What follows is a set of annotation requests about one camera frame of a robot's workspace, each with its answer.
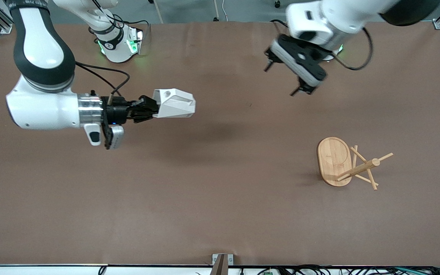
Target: table surface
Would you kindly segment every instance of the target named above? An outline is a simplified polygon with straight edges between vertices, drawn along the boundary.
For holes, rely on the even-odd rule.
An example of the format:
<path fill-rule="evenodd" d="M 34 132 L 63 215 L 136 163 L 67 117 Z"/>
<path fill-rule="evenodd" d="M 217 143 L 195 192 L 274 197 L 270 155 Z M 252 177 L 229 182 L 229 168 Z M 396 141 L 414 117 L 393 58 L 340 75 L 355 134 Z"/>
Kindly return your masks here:
<path fill-rule="evenodd" d="M 362 71 L 324 63 L 311 95 L 263 52 L 272 23 L 152 26 L 146 57 L 111 64 L 87 26 L 56 26 L 78 61 L 131 74 L 128 99 L 176 87 L 191 118 L 124 125 L 119 150 L 92 147 L 82 129 L 28 131 L 5 95 L 19 72 L 15 34 L 0 38 L 0 263 L 440 265 L 440 31 L 371 23 Z M 360 34 L 341 57 L 360 64 Z M 103 72 L 113 83 L 122 75 Z M 76 69 L 73 91 L 110 89 Z M 323 182 L 316 148 L 337 136 L 380 184 Z"/>

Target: oval wooden base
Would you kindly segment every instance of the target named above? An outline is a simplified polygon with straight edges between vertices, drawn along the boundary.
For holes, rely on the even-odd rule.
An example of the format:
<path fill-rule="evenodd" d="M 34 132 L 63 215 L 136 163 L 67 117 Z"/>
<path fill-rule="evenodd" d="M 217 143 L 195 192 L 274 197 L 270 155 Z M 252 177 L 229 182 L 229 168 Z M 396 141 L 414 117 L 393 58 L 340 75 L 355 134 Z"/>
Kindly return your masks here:
<path fill-rule="evenodd" d="M 345 186 L 352 177 L 336 181 L 337 176 L 350 170 L 351 152 L 347 144 L 337 137 L 327 137 L 320 141 L 317 148 L 320 174 L 324 181 L 331 186 Z"/>

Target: wooden dowel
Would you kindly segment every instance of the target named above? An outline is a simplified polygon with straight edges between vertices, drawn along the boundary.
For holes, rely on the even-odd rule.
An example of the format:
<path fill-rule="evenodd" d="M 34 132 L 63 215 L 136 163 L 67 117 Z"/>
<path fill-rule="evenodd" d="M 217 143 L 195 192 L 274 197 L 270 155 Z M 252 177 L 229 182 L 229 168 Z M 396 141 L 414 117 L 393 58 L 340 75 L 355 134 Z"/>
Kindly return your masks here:
<path fill-rule="evenodd" d="M 356 178 L 358 179 L 362 179 L 363 181 L 367 182 L 367 183 L 371 183 L 371 181 L 369 179 L 366 179 L 364 176 L 360 176 L 360 175 L 354 175 Z"/>
<path fill-rule="evenodd" d="M 362 159 L 364 162 L 368 162 L 356 149 L 351 147 L 351 151 L 353 151 L 360 159 Z"/>
<path fill-rule="evenodd" d="M 349 171 L 346 171 L 339 176 L 337 176 L 336 181 L 342 181 L 344 179 L 347 179 L 350 176 L 354 176 L 356 174 L 360 174 L 361 172 L 366 171 L 366 169 L 372 169 L 374 167 L 377 167 L 380 164 L 378 159 L 372 159 L 367 163 L 358 165 L 354 167 L 353 169 L 350 169 Z"/>
<path fill-rule="evenodd" d="M 354 154 L 354 159 L 353 159 L 353 168 L 356 167 L 356 154 Z"/>
<path fill-rule="evenodd" d="M 378 190 L 378 188 L 376 188 L 376 183 L 374 182 L 374 178 L 372 177 L 371 170 L 367 169 L 366 171 L 368 171 L 368 175 L 370 176 L 370 181 L 371 181 L 371 185 L 373 186 L 373 190 Z"/>
<path fill-rule="evenodd" d="M 385 159 L 391 157 L 392 155 L 393 155 L 393 153 L 389 153 L 388 155 L 384 155 L 384 156 L 382 156 L 381 158 L 379 158 L 379 161 L 381 161 L 381 160 L 385 160 Z"/>

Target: gray floor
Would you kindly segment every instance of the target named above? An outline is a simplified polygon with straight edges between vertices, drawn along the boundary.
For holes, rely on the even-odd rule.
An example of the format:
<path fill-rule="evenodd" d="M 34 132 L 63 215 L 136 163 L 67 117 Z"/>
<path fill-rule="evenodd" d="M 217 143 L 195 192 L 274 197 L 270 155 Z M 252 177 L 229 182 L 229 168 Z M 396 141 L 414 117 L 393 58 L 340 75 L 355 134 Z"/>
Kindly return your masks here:
<path fill-rule="evenodd" d="M 191 21 L 212 21 L 216 16 L 213 0 L 156 0 L 164 23 L 187 23 Z M 222 0 L 218 2 L 218 13 L 221 21 L 225 21 L 222 12 Z M 295 2 L 307 0 L 281 0 L 281 7 L 275 8 L 273 0 L 225 0 L 225 11 L 229 21 L 269 21 L 271 19 L 286 20 L 286 6 Z M 52 21 L 56 24 L 83 24 L 74 14 L 60 9 L 52 1 L 49 3 Z M 121 0 L 113 8 L 124 20 L 138 21 L 145 19 L 152 24 L 160 23 L 157 11 L 148 0 Z M 440 15 L 440 6 L 427 19 L 437 18 Z"/>

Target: brown table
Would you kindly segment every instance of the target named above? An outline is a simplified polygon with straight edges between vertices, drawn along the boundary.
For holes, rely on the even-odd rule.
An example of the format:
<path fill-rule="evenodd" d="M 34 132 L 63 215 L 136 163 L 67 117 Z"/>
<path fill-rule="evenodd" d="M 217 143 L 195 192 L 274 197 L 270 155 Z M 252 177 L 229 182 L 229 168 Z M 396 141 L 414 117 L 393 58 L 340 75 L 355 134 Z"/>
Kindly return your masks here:
<path fill-rule="evenodd" d="M 119 150 L 83 130 L 15 126 L 5 95 L 19 72 L 14 34 L 0 38 L 0 263 L 440 265 L 440 31 L 429 22 L 368 26 L 374 58 L 350 71 L 325 63 L 312 96 L 288 94 L 283 65 L 264 73 L 272 23 L 152 27 L 147 57 L 111 64 L 87 26 L 57 26 L 76 59 L 128 71 L 122 89 L 194 94 L 184 119 L 125 124 Z M 342 57 L 360 64 L 364 35 Z M 114 83 L 122 76 L 103 73 Z M 76 69 L 75 92 L 110 89 Z M 343 188 L 319 175 L 327 136 L 359 145 L 380 184 Z"/>

